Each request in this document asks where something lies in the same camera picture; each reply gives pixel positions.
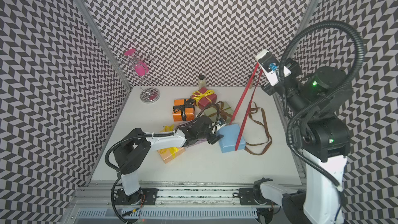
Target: metal hourglass stand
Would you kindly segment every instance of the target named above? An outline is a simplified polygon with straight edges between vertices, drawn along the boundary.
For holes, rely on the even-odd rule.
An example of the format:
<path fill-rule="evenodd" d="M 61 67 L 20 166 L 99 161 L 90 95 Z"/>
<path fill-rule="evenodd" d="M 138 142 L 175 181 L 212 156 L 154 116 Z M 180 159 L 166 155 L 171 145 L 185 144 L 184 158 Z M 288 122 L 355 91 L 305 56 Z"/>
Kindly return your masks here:
<path fill-rule="evenodd" d="M 147 68 L 145 68 L 141 63 L 139 62 L 147 62 L 147 63 L 152 63 L 153 62 L 153 58 L 149 58 L 149 56 L 152 54 L 151 51 L 147 51 L 145 52 L 145 56 L 142 57 L 142 59 L 139 59 L 137 55 L 132 54 L 130 56 L 118 56 L 117 57 L 117 62 L 119 63 L 118 65 L 118 69 L 121 69 L 123 67 L 123 65 L 129 65 L 130 68 L 133 69 L 133 71 L 135 71 L 135 67 L 136 66 L 141 66 L 144 69 L 144 75 L 142 76 L 142 79 L 139 83 L 139 87 L 141 90 L 140 93 L 140 99 L 142 102 L 144 103 L 152 103 L 155 102 L 159 99 L 160 97 L 160 92 L 157 88 L 155 87 L 148 87 L 145 89 L 142 89 L 142 82 L 145 80 L 148 70 Z"/>

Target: cable tie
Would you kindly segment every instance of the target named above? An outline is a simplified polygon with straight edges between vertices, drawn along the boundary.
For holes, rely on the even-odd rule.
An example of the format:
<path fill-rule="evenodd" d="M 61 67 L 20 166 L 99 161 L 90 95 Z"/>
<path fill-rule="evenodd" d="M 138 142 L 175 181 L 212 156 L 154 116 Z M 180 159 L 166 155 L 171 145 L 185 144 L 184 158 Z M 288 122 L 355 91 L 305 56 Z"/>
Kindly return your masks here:
<path fill-rule="evenodd" d="M 339 186 L 335 186 L 337 191 L 339 192 L 343 192 L 343 187 L 341 186 L 341 184 L 339 184 Z"/>

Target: brown string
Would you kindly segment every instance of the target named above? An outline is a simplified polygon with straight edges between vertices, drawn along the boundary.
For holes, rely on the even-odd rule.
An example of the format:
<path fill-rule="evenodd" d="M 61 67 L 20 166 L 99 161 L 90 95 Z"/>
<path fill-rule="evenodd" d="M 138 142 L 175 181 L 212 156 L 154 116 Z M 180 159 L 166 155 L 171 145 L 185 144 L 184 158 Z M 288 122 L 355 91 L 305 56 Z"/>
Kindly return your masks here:
<path fill-rule="evenodd" d="M 225 111 L 225 110 L 230 109 L 231 107 L 228 107 L 228 108 L 224 109 L 224 102 L 223 102 L 223 101 L 219 101 L 219 102 L 217 102 L 217 104 L 220 104 L 220 116 L 221 116 L 223 119 L 226 120 L 228 117 L 231 117 L 231 118 L 232 118 L 232 115 L 229 114 L 229 113 L 227 113 L 227 112 Z M 207 117 L 211 118 L 211 117 L 215 116 L 216 114 L 217 114 L 217 112 L 214 112 L 214 113 L 208 115 Z"/>
<path fill-rule="evenodd" d="M 264 109 L 263 109 L 262 107 L 257 107 L 257 104 L 256 104 L 255 102 L 252 102 L 252 103 L 254 103 L 254 106 L 255 106 L 255 107 L 254 107 L 254 108 L 250 108 L 249 118 L 250 118 L 252 121 L 254 121 L 255 123 L 257 123 L 257 124 L 259 124 L 260 126 L 264 127 L 264 130 L 266 131 L 267 142 L 265 142 L 265 143 L 260 143 L 260 144 L 249 144 L 249 143 L 246 142 L 245 151 L 249 152 L 249 153 L 252 154 L 252 155 L 258 155 L 258 156 L 260 156 L 260 155 L 263 155 L 263 154 L 268 150 L 268 148 L 271 146 L 271 144 L 272 144 L 272 137 L 271 137 L 271 135 L 269 134 L 269 131 L 268 131 L 268 125 L 267 125 L 267 119 L 266 119 L 266 112 L 264 111 Z M 261 123 L 261 122 L 259 122 L 259 121 L 257 121 L 257 120 L 254 120 L 253 117 L 252 117 L 252 114 L 257 113 L 258 110 L 261 110 L 261 114 L 263 115 L 263 123 Z M 267 145 L 264 147 L 264 149 L 263 149 L 263 151 L 262 151 L 261 153 L 254 153 L 254 152 L 252 152 L 252 151 L 247 147 L 247 146 L 260 146 L 260 145 L 262 145 L 262 144 L 267 144 Z"/>

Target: small glass jar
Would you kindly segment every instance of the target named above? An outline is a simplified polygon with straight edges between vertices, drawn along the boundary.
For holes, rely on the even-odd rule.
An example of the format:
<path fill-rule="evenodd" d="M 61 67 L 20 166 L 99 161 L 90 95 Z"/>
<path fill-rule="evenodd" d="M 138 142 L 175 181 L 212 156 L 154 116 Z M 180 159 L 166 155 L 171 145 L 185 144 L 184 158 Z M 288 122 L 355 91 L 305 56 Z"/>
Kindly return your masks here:
<path fill-rule="evenodd" d="M 253 77 L 253 80 L 251 82 L 251 84 L 249 85 L 249 88 L 252 88 L 254 86 L 254 81 L 256 80 L 256 76 Z"/>
<path fill-rule="evenodd" d="M 201 89 L 202 87 L 206 87 L 206 78 L 204 75 L 199 75 L 198 87 L 199 89 Z"/>

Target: black mounting plate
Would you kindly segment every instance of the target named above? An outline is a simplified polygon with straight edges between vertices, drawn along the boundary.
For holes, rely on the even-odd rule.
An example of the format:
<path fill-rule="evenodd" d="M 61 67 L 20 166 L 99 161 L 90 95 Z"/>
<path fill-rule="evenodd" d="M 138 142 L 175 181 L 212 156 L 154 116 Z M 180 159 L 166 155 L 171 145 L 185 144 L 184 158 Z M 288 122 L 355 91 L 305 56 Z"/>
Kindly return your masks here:
<path fill-rule="evenodd" d="M 126 196 L 124 190 L 118 189 L 115 194 L 115 205 L 141 205 L 140 199 L 144 198 L 142 195 L 145 196 L 142 205 L 153 206 L 158 196 L 158 189 L 141 189 L 130 196 Z"/>
<path fill-rule="evenodd" d="M 239 189 L 239 201 L 241 205 L 259 205 L 254 200 L 253 188 Z"/>

